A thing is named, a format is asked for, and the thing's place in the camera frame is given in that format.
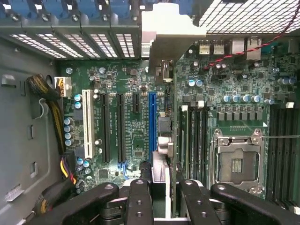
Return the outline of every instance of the blue pcie slot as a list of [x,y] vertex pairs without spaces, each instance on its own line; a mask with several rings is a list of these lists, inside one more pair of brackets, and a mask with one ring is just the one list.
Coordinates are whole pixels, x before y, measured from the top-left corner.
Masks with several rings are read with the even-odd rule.
[[151,91],[148,93],[149,102],[149,161],[151,161],[152,152],[157,148],[156,137],[156,93]]

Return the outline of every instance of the white pci slot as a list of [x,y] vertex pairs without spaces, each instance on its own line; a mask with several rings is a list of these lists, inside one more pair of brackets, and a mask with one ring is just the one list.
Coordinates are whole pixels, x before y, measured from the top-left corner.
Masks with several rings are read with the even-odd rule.
[[84,157],[95,155],[94,99],[93,90],[82,90]]

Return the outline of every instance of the white connector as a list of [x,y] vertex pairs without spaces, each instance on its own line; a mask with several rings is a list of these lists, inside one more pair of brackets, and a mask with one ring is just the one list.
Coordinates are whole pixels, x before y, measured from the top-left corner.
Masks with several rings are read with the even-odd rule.
[[60,92],[61,97],[71,97],[72,96],[72,81],[71,77],[63,77],[63,76],[56,76],[54,77],[54,87],[56,88],[58,81],[62,81],[62,89]]
[[95,155],[94,130],[94,91],[82,90],[84,157],[93,158]]

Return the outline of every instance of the gray case wall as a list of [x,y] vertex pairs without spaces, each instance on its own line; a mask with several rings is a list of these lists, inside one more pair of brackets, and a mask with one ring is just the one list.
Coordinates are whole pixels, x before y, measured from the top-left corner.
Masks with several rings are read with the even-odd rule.
[[[51,113],[33,120],[27,85],[26,96],[21,95],[28,76],[41,73],[54,77],[55,70],[48,59],[22,48],[16,51],[16,47],[0,39],[0,76],[14,76],[16,85],[0,86],[0,225],[20,223],[31,213],[39,194],[61,178]],[[29,140],[27,129],[31,125],[34,137]],[[34,162],[38,173],[31,178]],[[6,194],[18,184],[24,192],[7,202]]]

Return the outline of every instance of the cpu socket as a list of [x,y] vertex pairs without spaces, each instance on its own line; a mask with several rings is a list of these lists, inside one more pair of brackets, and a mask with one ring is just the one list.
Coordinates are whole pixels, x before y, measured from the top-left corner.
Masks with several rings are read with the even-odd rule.
[[252,136],[223,136],[215,131],[216,179],[252,194],[263,191],[264,139],[260,129]]

